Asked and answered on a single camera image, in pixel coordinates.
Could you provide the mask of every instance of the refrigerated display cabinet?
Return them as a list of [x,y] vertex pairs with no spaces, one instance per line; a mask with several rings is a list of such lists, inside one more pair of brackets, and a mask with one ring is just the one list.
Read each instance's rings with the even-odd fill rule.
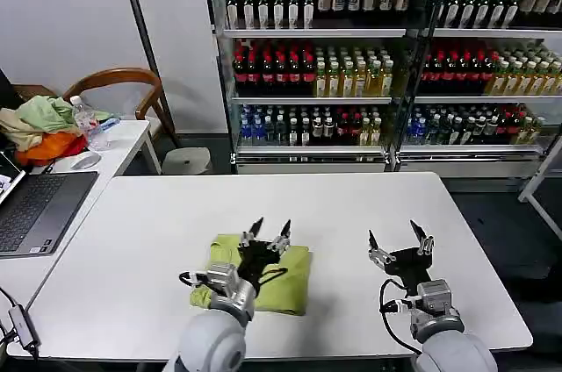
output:
[[[543,40],[562,39],[562,30],[540,27],[510,27],[497,29],[443,28],[440,25],[440,7],[445,0],[412,0],[408,15],[400,20],[366,25],[346,18],[319,19],[314,13],[311,28],[303,28],[299,20],[290,29],[287,20],[282,28],[268,25],[245,28],[244,13],[239,13],[237,28],[228,21],[227,0],[210,0],[214,29],[219,48],[219,65],[227,122],[232,140],[231,164],[233,171],[247,173],[329,173],[329,172],[382,172],[382,171],[434,171],[448,178],[529,178],[533,176],[547,155],[552,133],[537,142],[526,145],[511,143],[485,145],[411,145],[407,139],[407,120],[419,104],[525,104],[535,116],[544,114],[546,106],[562,108],[562,96],[459,96],[419,93],[424,74],[424,63],[436,40],[480,39],[486,42],[510,43],[511,40],[539,44]],[[263,96],[263,93],[243,94],[236,89],[233,69],[234,49],[243,43],[273,43],[290,40],[313,47],[397,47],[406,57],[400,66],[403,75],[400,89],[390,95],[377,97],[313,97]],[[243,145],[241,138],[241,113],[243,105],[266,108],[273,106],[377,106],[385,107],[384,139],[376,146],[322,145],[290,147],[276,145]],[[549,127],[558,131],[558,123],[545,116]]]

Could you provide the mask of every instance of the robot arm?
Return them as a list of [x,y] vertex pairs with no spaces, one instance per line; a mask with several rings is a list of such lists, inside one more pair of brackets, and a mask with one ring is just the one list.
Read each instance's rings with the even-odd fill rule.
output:
[[[433,263],[434,239],[414,221],[410,220],[420,243],[400,251],[387,253],[378,247],[369,231],[369,258],[388,275],[399,277],[406,297],[384,303],[381,288],[380,312],[387,331],[403,347],[413,350],[418,357],[415,370],[418,372],[497,372],[498,368],[490,351],[476,336],[464,334],[465,325],[452,305],[452,294],[444,280],[431,280],[428,269]],[[422,343],[421,352],[404,343],[390,329],[387,313],[402,310],[410,312],[412,337]]]
[[246,355],[246,326],[254,317],[254,301],[261,286],[286,272],[280,268],[263,277],[263,269],[279,263],[289,247],[291,220],[272,242],[256,240],[262,223],[260,218],[242,234],[238,268],[215,262],[206,272],[180,275],[180,281],[189,286],[206,285],[212,291],[211,303],[208,311],[190,321],[165,372],[222,372],[240,367]]

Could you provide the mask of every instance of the green towel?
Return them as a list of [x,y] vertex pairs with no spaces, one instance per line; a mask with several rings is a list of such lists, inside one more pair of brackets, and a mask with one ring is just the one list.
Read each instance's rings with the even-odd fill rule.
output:
[[[211,244],[209,263],[220,261],[240,265],[239,243],[240,235],[220,234]],[[262,286],[256,299],[256,310],[304,315],[310,259],[308,247],[289,247],[281,257],[281,262],[268,265],[264,273],[276,268],[287,268],[287,272]],[[191,292],[192,305],[207,308],[210,302],[211,291],[206,286],[200,286]]]
[[[16,110],[27,124],[47,133],[70,132],[80,134],[72,116],[72,104],[62,97],[35,96]],[[110,113],[96,111],[97,120],[106,120]]]

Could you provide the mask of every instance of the chair backrest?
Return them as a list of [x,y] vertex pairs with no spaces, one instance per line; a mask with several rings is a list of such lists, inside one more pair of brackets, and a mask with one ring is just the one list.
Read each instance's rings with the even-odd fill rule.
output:
[[137,106],[135,115],[137,119],[144,119],[148,109],[153,107],[158,114],[158,118],[161,117],[162,108],[158,103],[158,99],[162,95],[162,82],[154,72],[142,68],[115,68],[96,72],[95,74],[86,76],[70,87],[68,91],[64,93],[63,98],[70,101],[72,96],[79,96],[87,89],[97,89],[122,82],[142,82],[152,85],[151,90]]

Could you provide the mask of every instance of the computer mouse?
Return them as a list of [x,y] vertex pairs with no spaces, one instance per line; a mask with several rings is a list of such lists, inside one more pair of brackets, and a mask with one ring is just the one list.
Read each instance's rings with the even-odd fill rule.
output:
[[76,157],[78,158],[78,160],[72,166],[70,166],[72,170],[91,168],[92,166],[95,166],[100,160],[102,160],[101,155],[92,151],[87,151],[85,153],[77,155]]

